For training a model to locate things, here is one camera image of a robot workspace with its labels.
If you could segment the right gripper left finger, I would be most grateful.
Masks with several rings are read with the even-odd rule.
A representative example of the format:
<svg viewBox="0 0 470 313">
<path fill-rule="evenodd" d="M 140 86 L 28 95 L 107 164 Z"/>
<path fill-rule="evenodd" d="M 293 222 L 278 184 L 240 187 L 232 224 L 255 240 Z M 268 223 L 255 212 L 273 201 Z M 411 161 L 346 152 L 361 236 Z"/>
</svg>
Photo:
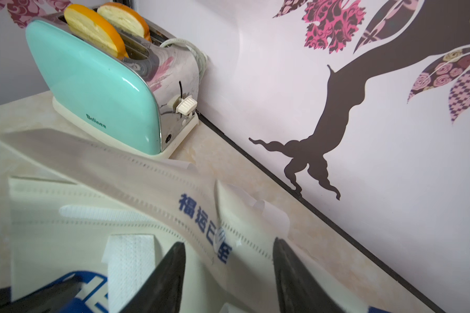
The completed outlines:
<svg viewBox="0 0 470 313">
<path fill-rule="evenodd" d="M 122 312 L 179 312 L 186 265 L 185 245 L 176 242 Z"/>
</svg>

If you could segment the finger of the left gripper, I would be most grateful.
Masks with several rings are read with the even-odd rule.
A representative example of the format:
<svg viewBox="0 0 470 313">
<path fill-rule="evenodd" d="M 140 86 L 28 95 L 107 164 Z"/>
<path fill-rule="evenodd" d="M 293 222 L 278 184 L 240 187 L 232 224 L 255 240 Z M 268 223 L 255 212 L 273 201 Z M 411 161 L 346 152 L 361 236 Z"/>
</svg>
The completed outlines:
<svg viewBox="0 0 470 313">
<path fill-rule="evenodd" d="M 82 289 L 82 277 L 75 275 L 51 284 L 19 300 L 0 305 L 0 312 L 60 312 Z"/>
</svg>

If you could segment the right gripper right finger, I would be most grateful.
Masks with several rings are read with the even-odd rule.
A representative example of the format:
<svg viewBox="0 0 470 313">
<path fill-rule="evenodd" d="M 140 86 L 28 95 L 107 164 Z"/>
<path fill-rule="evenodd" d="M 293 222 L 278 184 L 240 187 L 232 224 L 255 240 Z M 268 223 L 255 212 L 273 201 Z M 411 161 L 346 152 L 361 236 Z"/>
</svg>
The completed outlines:
<svg viewBox="0 0 470 313">
<path fill-rule="evenodd" d="M 275 239 L 273 259 L 280 312 L 343 312 L 284 239 Z"/>
</svg>

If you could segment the takeout bag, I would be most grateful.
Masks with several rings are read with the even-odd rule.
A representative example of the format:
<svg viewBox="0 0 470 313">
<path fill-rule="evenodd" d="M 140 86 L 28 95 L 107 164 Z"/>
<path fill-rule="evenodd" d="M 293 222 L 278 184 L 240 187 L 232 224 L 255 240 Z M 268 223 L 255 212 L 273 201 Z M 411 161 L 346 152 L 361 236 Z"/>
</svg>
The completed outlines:
<svg viewBox="0 0 470 313">
<path fill-rule="evenodd" d="M 182 312 L 278 312 L 278 237 L 343 312 L 375 311 L 289 241 L 285 212 L 191 164 L 53 129 L 3 133 L 0 146 L 61 177 L 9 177 L 15 300 L 81 275 L 73 311 L 119 312 L 181 242 Z"/>
</svg>

